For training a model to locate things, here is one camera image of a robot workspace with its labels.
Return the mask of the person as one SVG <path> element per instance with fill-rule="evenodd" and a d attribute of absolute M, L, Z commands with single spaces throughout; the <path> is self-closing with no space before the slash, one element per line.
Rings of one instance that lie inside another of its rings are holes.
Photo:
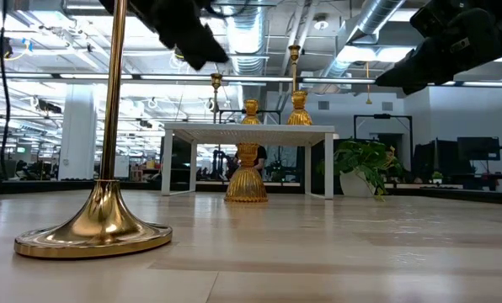
<path fill-rule="evenodd" d="M 260 177 L 263 176 L 267 152 L 263 146 L 254 143 L 238 144 L 233 162 L 246 168 L 253 167 Z"/>

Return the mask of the tall slender brass candlestick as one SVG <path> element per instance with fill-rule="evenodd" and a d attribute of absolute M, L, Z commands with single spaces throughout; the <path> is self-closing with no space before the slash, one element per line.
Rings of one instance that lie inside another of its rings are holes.
<path fill-rule="evenodd" d="M 298 84 L 297 84 L 297 63 L 298 63 L 298 60 L 299 60 L 301 47 L 299 45 L 290 45 L 288 47 L 288 49 L 289 49 L 289 52 L 290 52 L 292 92 L 294 93 L 295 91 L 298 90 Z"/>

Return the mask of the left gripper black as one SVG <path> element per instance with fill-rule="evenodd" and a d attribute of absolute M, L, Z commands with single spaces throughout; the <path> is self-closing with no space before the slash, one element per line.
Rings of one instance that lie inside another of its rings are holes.
<path fill-rule="evenodd" d="M 211 0 L 127 0 L 127 9 L 146 26 L 156 30 L 191 30 L 177 36 L 166 36 L 162 43 L 177 49 L 196 71 L 207 62 L 226 63 L 227 53 L 216 41 L 211 28 L 201 25 L 200 11 L 211 6 Z"/>

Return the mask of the white perforated metal shelf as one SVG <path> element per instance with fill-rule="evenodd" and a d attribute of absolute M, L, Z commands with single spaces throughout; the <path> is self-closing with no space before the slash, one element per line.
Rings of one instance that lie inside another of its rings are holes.
<path fill-rule="evenodd" d="M 162 189 L 163 196 L 170 196 L 173 138 L 181 138 L 191 144 L 190 191 L 195 191 L 196 153 L 199 144 L 236 145 L 258 143 L 261 146 L 303 146 L 305 148 L 305 193 L 311 194 L 311 148 L 324 143 L 324 195 L 334 197 L 334 127 L 332 125 L 224 125 L 167 122 L 164 125 Z"/>

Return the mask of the brass goblet-cup candlestick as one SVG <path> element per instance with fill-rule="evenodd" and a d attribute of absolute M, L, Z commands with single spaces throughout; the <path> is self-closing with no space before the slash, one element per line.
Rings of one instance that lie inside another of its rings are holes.
<path fill-rule="evenodd" d="M 212 73 L 211 74 L 211 85 L 213 87 L 213 99 L 212 99 L 212 113 L 213 113 L 213 123 L 216 123 L 216 116 L 219 110 L 218 107 L 218 102 L 217 102 L 217 96 L 218 96 L 218 89 L 222 85 L 222 74 L 219 73 Z"/>

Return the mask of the amber ribbed glass candle holder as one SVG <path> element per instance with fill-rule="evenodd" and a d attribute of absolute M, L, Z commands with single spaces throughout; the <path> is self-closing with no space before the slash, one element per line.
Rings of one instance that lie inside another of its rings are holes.
<path fill-rule="evenodd" d="M 310 114 L 306 111 L 305 105 L 307 102 L 307 92 L 296 90 L 291 96 L 293 110 L 291 111 L 287 124 L 288 125 L 312 125 Z"/>
<path fill-rule="evenodd" d="M 239 143 L 239 168 L 230 178 L 224 200 L 227 203 L 265 203 L 268 196 L 264 182 L 254 160 L 258 156 L 259 145 L 256 143 Z"/>
<path fill-rule="evenodd" d="M 243 125 L 259 125 L 258 118 L 259 101 L 257 99 L 246 99 L 244 101 L 245 117 L 242 120 Z"/>

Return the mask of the black background frame stand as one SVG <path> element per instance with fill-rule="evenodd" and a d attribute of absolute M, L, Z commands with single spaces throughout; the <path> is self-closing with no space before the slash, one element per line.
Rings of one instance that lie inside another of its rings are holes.
<path fill-rule="evenodd" d="M 410 147 L 414 147 L 414 131 L 413 131 L 413 116 L 412 115 L 395 115 L 395 114 L 355 114 L 353 116 L 353 138 L 358 139 L 357 120 L 359 118 L 373 118 L 374 120 L 390 120 L 390 119 L 406 119 L 409 122 L 409 143 Z"/>

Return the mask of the black background monitor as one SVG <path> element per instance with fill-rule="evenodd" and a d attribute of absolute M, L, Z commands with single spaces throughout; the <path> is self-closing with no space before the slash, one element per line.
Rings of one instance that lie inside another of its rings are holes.
<path fill-rule="evenodd" d="M 456 141 L 433 140 L 414 148 L 411 168 L 415 177 L 431 179 L 434 172 L 444 177 L 457 170 L 458 144 Z"/>
<path fill-rule="evenodd" d="M 474 161 L 499 161 L 498 137 L 458 137 L 459 157 Z"/>

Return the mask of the brass candlestick trumpet base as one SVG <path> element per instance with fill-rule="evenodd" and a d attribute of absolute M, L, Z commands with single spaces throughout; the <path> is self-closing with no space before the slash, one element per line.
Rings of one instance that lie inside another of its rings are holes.
<path fill-rule="evenodd" d="M 104 145 L 100 179 L 70 220 L 51 228 L 27 231 L 14 240 L 14 251 L 29 258 L 106 258 L 148 251 L 172 241 L 170 226 L 149 224 L 134 216 L 114 179 L 120 104 L 123 44 L 128 0 L 115 0 Z"/>

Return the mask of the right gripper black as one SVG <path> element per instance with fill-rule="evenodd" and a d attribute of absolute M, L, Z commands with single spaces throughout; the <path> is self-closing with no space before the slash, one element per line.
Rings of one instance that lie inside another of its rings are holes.
<path fill-rule="evenodd" d="M 375 81 L 407 95 L 502 57 L 502 7 L 422 7 L 414 27 L 424 40 Z"/>

